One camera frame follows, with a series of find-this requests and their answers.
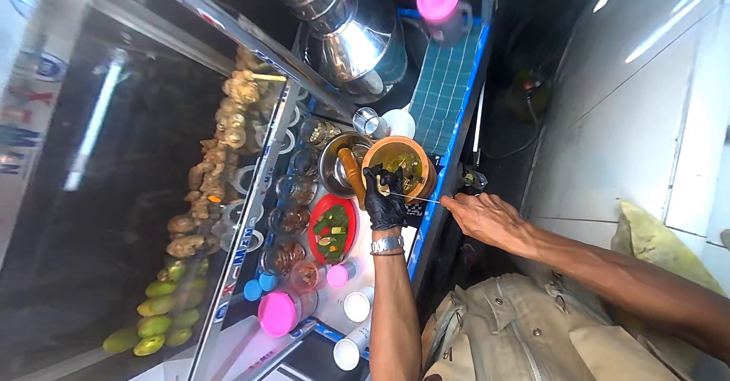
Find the clay pot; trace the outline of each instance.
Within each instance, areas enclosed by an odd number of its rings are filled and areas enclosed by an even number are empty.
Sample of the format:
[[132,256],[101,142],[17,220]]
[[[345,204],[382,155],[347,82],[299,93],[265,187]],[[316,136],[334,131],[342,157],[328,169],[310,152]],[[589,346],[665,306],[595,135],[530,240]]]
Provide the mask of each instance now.
[[414,198],[428,198],[433,189],[436,187],[436,169],[434,168],[428,156],[425,155],[424,148],[410,138],[400,135],[392,135],[382,138],[365,154],[363,159],[363,167],[372,167],[387,161],[389,157],[409,152],[416,154],[418,160],[421,161],[421,177],[424,178],[423,183],[416,184],[415,188],[407,195],[406,203],[410,203]]

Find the wooden pestle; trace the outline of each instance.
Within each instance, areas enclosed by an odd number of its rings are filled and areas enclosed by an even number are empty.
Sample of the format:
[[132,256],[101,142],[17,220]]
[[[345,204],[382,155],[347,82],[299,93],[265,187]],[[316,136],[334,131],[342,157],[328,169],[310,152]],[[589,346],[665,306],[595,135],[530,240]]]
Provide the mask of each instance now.
[[360,173],[360,164],[355,159],[355,155],[352,154],[352,150],[347,147],[343,147],[337,151],[337,156],[342,162],[344,167],[344,175],[348,178],[350,186],[355,190],[355,195],[358,198],[358,206],[360,210],[365,210],[365,186],[363,185],[363,177]]

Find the wristwatch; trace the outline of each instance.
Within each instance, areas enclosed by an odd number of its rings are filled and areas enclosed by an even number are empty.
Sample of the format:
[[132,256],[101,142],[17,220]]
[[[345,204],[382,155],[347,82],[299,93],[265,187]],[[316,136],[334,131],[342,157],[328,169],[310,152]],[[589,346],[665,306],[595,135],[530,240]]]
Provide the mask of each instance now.
[[381,238],[370,244],[370,255],[376,255],[389,249],[401,249],[403,245],[403,236]]

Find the cable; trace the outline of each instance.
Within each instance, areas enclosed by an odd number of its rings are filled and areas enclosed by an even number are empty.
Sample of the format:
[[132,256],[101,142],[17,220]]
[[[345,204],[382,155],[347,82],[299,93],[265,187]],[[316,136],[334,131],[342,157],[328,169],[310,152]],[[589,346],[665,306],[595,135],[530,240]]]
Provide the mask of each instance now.
[[535,126],[535,134],[532,135],[532,138],[530,138],[530,140],[527,143],[525,143],[524,146],[520,147],[519,149],[513,150],[512,152],[503,154],[501,156],[492,156],[492,155],[488,154],[487,149],[484,147],[484,145],[482,145],[482,148],[480,151],[482,154],[484,154],[484,157],[486,157],[488,160],[506,159],[507,157],[509,157],[513,154],[519,153],[519,152],[523,151],[524,149],[527,149],[531,144],[533,144],[535,142],[535,140],[537,140],[537,136],[540,135],[540,126],[537,124],[537,116],[535,116],[535,111],[532,108],[532,94],[528,93],[526,99],[527,99],[527,109],[530,110],[530,116],[532,116],[532,123]]

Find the red plate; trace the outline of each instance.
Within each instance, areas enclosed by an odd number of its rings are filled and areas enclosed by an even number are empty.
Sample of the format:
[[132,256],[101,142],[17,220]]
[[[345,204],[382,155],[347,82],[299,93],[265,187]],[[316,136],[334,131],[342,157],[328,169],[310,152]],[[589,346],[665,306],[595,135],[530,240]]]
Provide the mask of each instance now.
[[[315,257],[315,259],[322,264],[330,263],[324,261],[324,255],[321,255],[317,251],[317,237],[315,236],[314,231],[315,224],[317,224],[317,219],[322,215],[322,213],[338,204],[344,207],[344,213],[348,215],[348,237],[344,241],[344,252],[342,253],[342,259],[344,259],[348,255],[348,253],[350,252],[350,248],[352,247],[352,243],[355,241],[355,229],[357,228],[358,222],[357,214],[355,213],[355,207],[352,206],[352,200],[335,197],[332,194],[324,196],[321,200],[317,202],[317,205],[312,210],[312,215],[309,216],[309,228],[307,236],[307,238],[309,239],[310,252]],[[327,234],[327,232],[329,232],[329,227],[326,227],[322,230],[322,235]]]

